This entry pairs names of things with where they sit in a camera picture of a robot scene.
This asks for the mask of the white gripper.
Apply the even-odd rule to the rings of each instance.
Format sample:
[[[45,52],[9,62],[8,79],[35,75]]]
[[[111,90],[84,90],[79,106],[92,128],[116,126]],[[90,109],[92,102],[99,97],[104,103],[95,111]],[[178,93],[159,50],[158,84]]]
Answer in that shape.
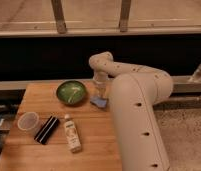
[[[95,97],[97,99],[104,99],[104,93],[106,91],[106,84],[109,80],[108,75],[105,72],[94,72],[93,83],[97,91]]]

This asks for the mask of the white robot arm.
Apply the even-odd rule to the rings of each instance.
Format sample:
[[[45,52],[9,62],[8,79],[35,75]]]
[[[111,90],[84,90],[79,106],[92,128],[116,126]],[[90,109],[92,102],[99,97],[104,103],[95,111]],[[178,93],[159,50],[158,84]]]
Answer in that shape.
[[[160,69],[116,62],[103,52],[89,58],[99,95],[107,94],[122,171],[171,171],[153,106],[173,91],[171,76]]]

